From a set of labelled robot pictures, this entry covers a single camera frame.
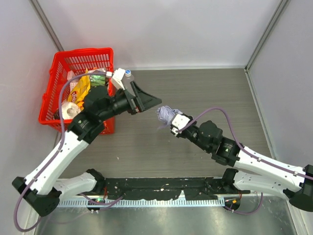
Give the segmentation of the lavender folding umbrella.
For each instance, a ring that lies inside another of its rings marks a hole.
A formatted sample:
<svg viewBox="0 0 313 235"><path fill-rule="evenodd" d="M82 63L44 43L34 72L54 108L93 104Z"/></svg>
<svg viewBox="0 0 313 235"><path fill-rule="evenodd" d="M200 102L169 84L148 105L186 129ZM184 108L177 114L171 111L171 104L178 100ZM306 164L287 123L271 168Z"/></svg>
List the lavender folding umbrella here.
<svg viewBox="0 0 313 235"><path fill-rule="evenodd" d="M182 112L178 109L172 109L169 106L161 106L156 111L157 118L162 122L162 125L158 127L159 129L168 127L171 125L171 121L176 114L182 114Z"/></svg>

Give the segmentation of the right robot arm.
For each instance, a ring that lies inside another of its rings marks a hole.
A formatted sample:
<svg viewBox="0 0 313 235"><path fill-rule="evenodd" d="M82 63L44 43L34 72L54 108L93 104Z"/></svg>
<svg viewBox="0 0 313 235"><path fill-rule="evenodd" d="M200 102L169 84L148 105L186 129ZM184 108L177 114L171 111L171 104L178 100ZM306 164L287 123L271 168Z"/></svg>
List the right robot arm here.
<svg viewBox="0 0 313 235"><path fill-rule="evenodd" d="M175 135L186 138L229 168L223 175L227 184L238 190L259 191L279 196L294 207L313 210L313 167L286 164L259 154L235 139L223 136L211 121L200 126L188 117L173 121Z"/></svg>

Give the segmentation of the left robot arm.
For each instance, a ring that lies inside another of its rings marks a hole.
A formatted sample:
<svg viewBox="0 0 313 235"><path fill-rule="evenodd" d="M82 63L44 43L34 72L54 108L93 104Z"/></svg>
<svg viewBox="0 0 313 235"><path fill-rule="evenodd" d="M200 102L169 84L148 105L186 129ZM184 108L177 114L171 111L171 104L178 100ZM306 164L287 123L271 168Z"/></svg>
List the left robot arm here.
<svg viewBox="0 0 313 235"><path fill-rule="evenodd" d="M143 91L134 81L130 89L120 89L109 96L107 88L92 88L84 99L84 109L62 134L60 143L45 160L25 178L16 177L12 185L23 199L45 217L52 213L61 201L83 192L100 193L105 178L95 169L58 183L59 176L68 165L105 129L104 122L123 112L132 115L142 113L162 103L160 98Z"/></svg>

